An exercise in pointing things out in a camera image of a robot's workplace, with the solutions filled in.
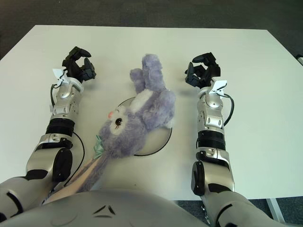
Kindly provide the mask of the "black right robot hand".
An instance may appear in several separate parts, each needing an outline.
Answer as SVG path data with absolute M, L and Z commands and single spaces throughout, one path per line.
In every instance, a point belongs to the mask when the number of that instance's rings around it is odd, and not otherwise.
M 221 76 L 221 68 L 211 52 L 195 57 L 185 71 L 185 82 L 193 87 L 210 87 L 213 77 Z

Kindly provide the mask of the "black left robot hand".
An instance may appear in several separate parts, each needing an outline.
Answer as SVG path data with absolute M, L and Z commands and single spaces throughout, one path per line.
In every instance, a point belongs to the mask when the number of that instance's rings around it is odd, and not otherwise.
M 81 67 L 76 63 L 81 57 L 84 58 L 84 65 Z M 67 77 L 77 79 L 80 83 L 95 79 L 96 72 L 92 62 L 89 60 L 91 54 L 75 46 L 69 55 L 62 61 L 62 66 L 67 71 Z

